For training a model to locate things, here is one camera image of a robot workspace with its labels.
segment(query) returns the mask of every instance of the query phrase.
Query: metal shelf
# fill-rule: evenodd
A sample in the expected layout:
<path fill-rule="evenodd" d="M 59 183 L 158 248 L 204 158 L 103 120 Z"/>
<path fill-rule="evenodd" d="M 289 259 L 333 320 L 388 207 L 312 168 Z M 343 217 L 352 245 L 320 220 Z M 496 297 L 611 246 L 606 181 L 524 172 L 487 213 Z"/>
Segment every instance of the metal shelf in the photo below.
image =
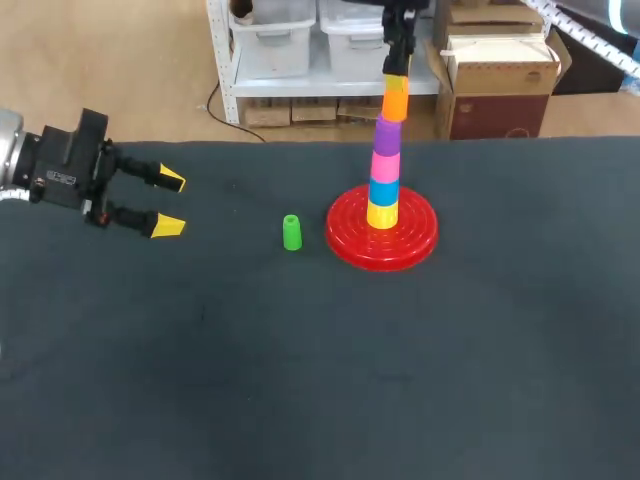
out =
<path fill-rule="evenodd" d="M 253 80 L 247 78 L 242 63 L 242 50 L 237 47 L 231 54 L 228 0 L 207 0 L 207 13 L 211 27 L 211 40 L 216 56 L 220 91 L 227 122 L 240 123 L 238 98 L 241 97 L 366 97 L 382 95 L 384 84 L 379 81 L 342 82 L 331 72 L 329 42 L 314 28 L 311 38 L 311 65 L 304 77 Z M 423 40 L 431 34 L 431 22 L 420 20 L 416 25 L 417 48 L 411 68 L 412 95 L 438 93 L 438 80 L 425 60 Z"/>
<path fill-rule="evenodd" d="M 430 24 L 419 29 L 418 46 L 411 68 L 411 94 L 432 95 L 438 93 L 439 83 L 425 59 L 424 42 L 430 32 Z M 247 78 L 242 62 L 242 52 L 236 52 L 238 64 L 235 82 L 229 92 L 236 97 L 352 97 L 384 94 L 382 74 L 378 81 L 344 82 L 337 80 L 331 72 L 329 42 L 322 32 L 311 34 L 311 65 L 309 74 L 303 77 L 255 80 Z"/>

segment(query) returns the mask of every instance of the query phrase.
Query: stacked cup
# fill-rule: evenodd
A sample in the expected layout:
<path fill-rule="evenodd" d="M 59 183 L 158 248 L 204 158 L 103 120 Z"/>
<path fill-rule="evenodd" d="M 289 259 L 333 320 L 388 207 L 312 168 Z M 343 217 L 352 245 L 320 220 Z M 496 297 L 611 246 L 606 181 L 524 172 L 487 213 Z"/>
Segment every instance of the stacked cup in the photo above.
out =
<path fill-rule="evenodd" d="M 382 115 L 376 123 L 367 223 L 388 230 L 398 223 L 402 122 L 407 118 L 409 79 L 385 75 Z"/>

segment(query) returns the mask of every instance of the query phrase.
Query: shelf leg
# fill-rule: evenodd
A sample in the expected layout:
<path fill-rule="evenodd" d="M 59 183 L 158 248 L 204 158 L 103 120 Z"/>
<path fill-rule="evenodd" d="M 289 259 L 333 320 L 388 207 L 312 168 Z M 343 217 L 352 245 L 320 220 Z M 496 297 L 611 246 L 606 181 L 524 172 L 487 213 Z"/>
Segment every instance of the shelf leg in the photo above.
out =
<path fill-rule="evenodd" d="M 231 61 L 231 38 L 229 35 L 226 1 L 227 0 L 207 0 L 207 14 L 209 15 L 211 40 L 216 56 L 216 66 L 218 68 L 218 79 L 220 80 L 220 93 L 222 94 L 225 117 L 227 122 L 237 125 L 240 123 L 238 100 L 229 88 L 235 81 L 237 65 L 234 65 Z"/>

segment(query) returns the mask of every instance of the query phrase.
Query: wooden floor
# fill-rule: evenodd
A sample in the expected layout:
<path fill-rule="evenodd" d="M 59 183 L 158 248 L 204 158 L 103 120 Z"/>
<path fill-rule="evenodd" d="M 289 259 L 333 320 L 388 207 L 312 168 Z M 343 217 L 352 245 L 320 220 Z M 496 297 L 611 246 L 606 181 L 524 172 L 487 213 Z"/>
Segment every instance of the wooden floor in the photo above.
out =
<path fill-rule="evenodd" d="M 216 81 L 205 0 L 0 0 L 0 106 L 75 127 L 88 107 L 118 141 L 255 141 L 202 109 Z M 416 100 L 412 140 L 433 138 L 433 100 Z M 214 110 L 222 115 L 220 99 Z M 640 99 L 556 97 L 543 136 L 638 135 Z M 262 130 L 269 141 L 369 141 L 370 128 Z"/>

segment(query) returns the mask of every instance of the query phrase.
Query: white box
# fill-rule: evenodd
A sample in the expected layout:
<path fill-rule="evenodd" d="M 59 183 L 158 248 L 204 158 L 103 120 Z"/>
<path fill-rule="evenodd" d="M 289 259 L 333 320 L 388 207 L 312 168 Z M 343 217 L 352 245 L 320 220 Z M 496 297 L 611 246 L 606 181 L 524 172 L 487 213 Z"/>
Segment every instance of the white box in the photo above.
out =
<path fill-rule="evenodd" d="M 338 81 L 378 82 L 389 53 L 382 7 L 319 0 L 320 26 L 329 35 L 331 70 Z"/>
<path fill-rule="evenodd" d="M 241 25 L 229 16 L 247 78 L 306 75 L 309 36 L 316 23 L 315 0 L 256 1 L 253 15 L 253 25 Z"/>

